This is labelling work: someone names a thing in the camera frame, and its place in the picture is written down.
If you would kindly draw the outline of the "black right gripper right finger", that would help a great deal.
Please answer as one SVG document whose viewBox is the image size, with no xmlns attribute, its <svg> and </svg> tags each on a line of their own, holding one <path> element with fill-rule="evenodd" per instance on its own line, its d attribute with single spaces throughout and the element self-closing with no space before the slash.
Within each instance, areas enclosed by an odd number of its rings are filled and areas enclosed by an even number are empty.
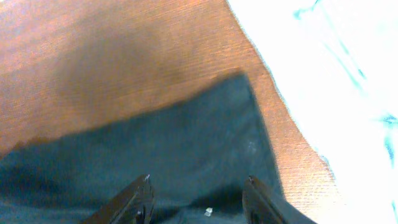
<svg viewBox="0 0 398 224">
<path fill-rule="evenodd" d="M 244 181 L 242 204 L 248 224 L 316 224 L 253 175 Z"/>
</svg>

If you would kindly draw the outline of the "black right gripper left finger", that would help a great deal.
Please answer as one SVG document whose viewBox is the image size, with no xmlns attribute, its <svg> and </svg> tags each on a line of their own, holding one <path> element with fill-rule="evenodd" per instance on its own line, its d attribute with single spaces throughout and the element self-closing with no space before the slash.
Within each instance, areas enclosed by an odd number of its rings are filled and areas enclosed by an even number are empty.
<svg viewBox="0 0 398 224">
<path fill-rule="evenodd" d="M 140 175 L 81 224 L 149 224 L 153 211 L 150 175 Z"/>
</svg>

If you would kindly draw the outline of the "dark green shirt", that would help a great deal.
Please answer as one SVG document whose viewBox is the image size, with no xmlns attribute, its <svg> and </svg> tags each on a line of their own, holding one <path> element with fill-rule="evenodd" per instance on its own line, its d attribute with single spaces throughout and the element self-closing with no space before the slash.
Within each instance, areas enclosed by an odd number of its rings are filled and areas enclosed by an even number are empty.
<svg viewBox="0 0 398 224">
<path fill-rule="evenodd" d="M 2 223 L 78 223 L 140 175 L 152 223 L 244 223 L 244 181 L 282 184 L 250 82 L 229 77 L 191 100 L 12 151 L 1 160 Z"/>
</svg>

